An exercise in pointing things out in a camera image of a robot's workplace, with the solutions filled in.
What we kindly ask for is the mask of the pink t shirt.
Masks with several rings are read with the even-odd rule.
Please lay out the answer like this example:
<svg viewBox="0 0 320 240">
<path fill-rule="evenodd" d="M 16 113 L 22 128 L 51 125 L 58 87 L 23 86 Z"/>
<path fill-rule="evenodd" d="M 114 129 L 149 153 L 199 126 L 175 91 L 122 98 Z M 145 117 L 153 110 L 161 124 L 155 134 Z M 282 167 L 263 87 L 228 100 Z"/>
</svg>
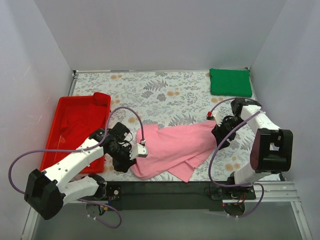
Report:
<svg viewBox="0 0 320 240">
<path fill-rule="evenodd" d="M 192 125 L 159 128 L 158 124 L 145 124 L 136 140 L 146 139 L 147 157 L 138 157 L 130 170 L 141 180 L 148 180 L 169 172 L 187 183 L 196 168 L 202 165 L 217 147 L 212 134 L 214 120 Z"/>
</svg>

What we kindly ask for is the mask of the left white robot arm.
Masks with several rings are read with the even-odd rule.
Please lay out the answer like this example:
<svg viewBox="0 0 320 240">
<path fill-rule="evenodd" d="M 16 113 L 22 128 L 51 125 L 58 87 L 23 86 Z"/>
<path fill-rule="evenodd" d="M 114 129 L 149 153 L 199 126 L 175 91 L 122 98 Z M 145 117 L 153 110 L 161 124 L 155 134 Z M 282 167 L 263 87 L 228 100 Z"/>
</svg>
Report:
<svg viewBox="0 0 320 240">
<path fill-rule="evenodd" d="M 125 140 L 130 130 L 120 122 L 113 128 L 99 128 L 74 151 L 58 163 L 40 171 L 32 171 L 27 180 L 24 200 L 45 220 L 53 218 L 62 207 L 72 201 L 92 196 L 103 199 L 107 194 L 106 180 L 90 173 L 73 180 L 84 168 L 95 160 L 111 156 L 113 167 L 126 172 L 136 164 L 138 157 L 146 157 L 145 141 L 130 144 Z"/>
</svg>

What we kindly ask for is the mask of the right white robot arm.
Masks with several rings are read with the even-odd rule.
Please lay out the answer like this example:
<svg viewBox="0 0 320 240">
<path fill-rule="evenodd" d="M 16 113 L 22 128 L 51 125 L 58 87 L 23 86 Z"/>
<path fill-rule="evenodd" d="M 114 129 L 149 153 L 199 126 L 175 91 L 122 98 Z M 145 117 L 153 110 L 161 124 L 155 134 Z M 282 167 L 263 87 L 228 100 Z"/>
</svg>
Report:
<svg viewBox="0 0 320 240">
<path fill-rule="evenodd" d="M 253 184 L 274 174 L 287 172 L 291 168 L 293 132 L 274 124 L 263 111 L 262 105 L 251 98 L 229 98 L 232 115 L 222 117 L 216 107 L 206 115 L 216 125 L 211 133 L 216 140 L 216 156 L 219 150 L 230 146 L 236 132 L 248 125 L 254 133 L 254 141 L 249 155 L 249 163 L 234 171 L 227 181 L 213 181 L 220 195 L 237 199 L 253 190 Z"/>
</svg>

